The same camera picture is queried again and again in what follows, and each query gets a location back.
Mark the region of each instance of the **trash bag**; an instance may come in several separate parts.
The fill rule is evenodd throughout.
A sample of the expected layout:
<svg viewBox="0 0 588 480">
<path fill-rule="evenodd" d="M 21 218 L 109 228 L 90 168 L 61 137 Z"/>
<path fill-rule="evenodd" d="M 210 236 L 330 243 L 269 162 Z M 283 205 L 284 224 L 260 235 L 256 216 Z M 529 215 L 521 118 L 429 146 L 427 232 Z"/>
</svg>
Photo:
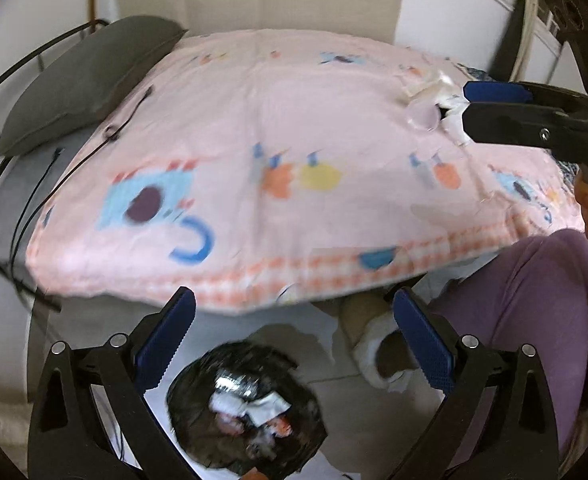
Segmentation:
<svg viewBox="0 0 588 480">
<path fill-rule="evenodd" d="M 240 476 L 256 468 L 269 480 L 300 471 L 327 432 L 315 395 L 291 373 L 297 366 L 282 352 L 248 341 L 206 353 L 183 368 L 167 392 L 176 440 L 208 468 Z"/>
</svg>

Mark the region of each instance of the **silver bolt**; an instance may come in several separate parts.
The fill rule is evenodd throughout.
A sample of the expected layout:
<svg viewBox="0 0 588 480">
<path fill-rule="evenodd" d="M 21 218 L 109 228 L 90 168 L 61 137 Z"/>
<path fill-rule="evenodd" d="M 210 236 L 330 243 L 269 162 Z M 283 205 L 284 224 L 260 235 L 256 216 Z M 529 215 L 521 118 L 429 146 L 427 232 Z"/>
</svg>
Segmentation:
<svg viewBox="0 0 588 480">
<path fill-rule="evenodd" d="M 522 351 L 527 357 L 533 357 L 536 355 L 536 348 L 534 348 L 533 345 L 523 345 Z"/>
<path fill-rule="evenodd" d="M 120 348 L 128 341 L 128 337 L 125 334 L 114 334 L 110 337 L 110 345 L 114 348 Z"/>
<path fill-rule="evenodd" d="M 474 335 L 462 336 L 462 344 L 467 348 L 476 348 L 478 346 L 478 338 Z"/>
<path fill-rule="evenodd" d="M 63 343 L 62 341 L 56 341 L 53 345 L 52 345 L 52 353 L 53 354 L 60 354 L 63 350 L 65 350 L 65 343 Z"/>
</svg>

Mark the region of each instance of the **purple pants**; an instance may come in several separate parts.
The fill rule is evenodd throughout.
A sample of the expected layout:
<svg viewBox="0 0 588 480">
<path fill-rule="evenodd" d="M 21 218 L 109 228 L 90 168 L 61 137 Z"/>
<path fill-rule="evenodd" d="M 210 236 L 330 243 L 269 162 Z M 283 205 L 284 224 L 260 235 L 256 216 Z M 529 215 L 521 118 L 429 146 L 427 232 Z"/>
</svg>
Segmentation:
<svg viewBox="0 0 588 480">
<path fill-rule="evenodd" d="M 446 291 L 429 309 L 445 317 L 460 335 L 473 334 L 490 348 L 515 351 L 531 343 L 538 349 L 563 451 L 576 420 L 587 368 L 585 235 L 562 230 L 521 240 Z"/>
</svg>

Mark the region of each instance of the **pink blanket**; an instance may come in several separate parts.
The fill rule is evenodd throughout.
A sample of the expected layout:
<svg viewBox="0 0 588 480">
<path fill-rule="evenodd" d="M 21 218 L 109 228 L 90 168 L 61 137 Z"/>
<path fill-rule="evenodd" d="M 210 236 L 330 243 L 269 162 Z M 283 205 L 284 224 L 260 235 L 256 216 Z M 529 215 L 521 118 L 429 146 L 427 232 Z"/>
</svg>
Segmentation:
<svg viewBox="0 0 588 480">
<path fill-rule="evenodd" d="M 583 228 L 534 148 L 458 146 L 404 102 L 452 62 L 326 32 L 185 38 L 71 166 L 27 264 L 50 293 L 226 314 L 398 282 L 532 234 Z"/>
</svg>

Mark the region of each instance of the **gray pillow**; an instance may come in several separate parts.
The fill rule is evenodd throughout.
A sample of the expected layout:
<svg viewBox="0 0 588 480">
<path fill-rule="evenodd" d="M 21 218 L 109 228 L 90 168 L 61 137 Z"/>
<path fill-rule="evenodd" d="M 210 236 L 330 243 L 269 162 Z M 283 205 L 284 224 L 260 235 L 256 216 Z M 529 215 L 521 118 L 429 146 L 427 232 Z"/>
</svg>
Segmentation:
<svg viewBox="0 0 588 480">
<path fill-rule="evenodd" d="M 184 30 L 156 16 L 101 28 L 56 59 L 28 86 L 5 121 L 0 156 L 21 155 L 107 117 Z"/>
</svg>

